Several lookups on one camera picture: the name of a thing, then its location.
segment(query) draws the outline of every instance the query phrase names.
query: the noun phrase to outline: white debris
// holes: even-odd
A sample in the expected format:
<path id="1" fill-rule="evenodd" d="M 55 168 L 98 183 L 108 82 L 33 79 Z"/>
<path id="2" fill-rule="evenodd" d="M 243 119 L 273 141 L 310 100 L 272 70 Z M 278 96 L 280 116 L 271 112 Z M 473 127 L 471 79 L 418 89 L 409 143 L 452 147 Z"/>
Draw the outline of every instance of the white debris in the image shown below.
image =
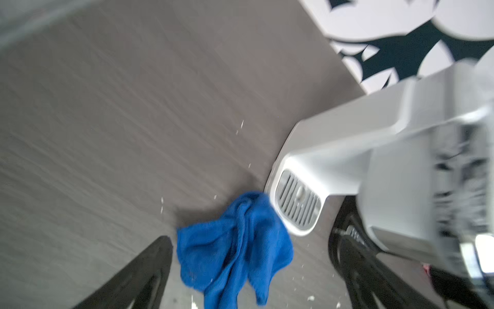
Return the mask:
<path id="1" fill-rule="evenodd" d="M 194 295 L 191 296 L 192 297 L 192 305 L 191 305 L 191 309 L 199 309 L 196 305 L 196 303 L 194 303 Z"/>

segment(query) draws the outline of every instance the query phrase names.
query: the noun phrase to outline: vent grille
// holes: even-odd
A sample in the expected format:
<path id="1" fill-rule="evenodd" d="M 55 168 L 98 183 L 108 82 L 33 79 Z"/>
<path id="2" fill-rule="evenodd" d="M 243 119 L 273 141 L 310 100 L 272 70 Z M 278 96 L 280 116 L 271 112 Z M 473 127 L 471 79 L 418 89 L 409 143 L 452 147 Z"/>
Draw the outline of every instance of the vent grille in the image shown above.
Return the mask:
<path id="1" fill-rule="evenodd" d="M 276 197 L 285 219 L 300 229 L 310 229 L 321 212 L 319 197 L 289 170 L 281 175 Z"/>

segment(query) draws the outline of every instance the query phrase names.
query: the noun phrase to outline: gray floor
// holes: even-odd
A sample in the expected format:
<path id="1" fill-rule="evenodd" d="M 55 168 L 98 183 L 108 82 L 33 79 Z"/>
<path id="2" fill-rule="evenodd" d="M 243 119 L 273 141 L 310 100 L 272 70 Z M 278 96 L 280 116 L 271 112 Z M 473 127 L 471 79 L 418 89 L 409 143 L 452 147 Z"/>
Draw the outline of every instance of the gray floor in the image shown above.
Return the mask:
<path id="1" fill-rule="evenodd" d="M 360 95 L 296 0 L 108 0 L 3 50 L 0 307 L 71 307 L 262 189 L 298 120 Z M 349 307 L 327 255 L 340 203 L 293 238 L 268 308 Z M 203 308 L 179 270 L 162 308 Z"/>

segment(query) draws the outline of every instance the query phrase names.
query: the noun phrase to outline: laminate flooring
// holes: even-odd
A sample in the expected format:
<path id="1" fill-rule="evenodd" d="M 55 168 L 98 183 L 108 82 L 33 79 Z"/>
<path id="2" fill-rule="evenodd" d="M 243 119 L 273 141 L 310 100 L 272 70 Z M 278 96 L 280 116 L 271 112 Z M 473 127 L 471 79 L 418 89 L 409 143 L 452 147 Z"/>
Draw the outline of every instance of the laminate flooring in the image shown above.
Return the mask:
<path id="1" fill-rule="evenodd" d="M 107 0 L 0 51 L 0 307 L 70 308 L 362 94 L 296 0 Z M 292 238 L 267 308 L 350 307 L 327 254 L 341 201 Z M 162 308 L 204 308 L 179 271 Z M 257 307 L 248 284 L 238 300 Z"/>

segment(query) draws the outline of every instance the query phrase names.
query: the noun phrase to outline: blue microfiber cloth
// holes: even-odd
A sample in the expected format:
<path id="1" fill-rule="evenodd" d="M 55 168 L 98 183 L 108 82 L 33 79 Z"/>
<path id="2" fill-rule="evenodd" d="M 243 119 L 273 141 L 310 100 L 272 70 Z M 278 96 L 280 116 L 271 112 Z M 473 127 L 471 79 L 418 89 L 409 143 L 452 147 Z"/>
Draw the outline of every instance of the blue microfiber cloth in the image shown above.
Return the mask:
<path id="1" fill-rule="evenodd" d="M 262 192 L 245 193 L 220 219 L 177 234 L 182 281 L 204 292 L 205 309 L 236 309 L 247 278 L 265 305 L 271 279 L 293 259 L 287 229 Z"/>

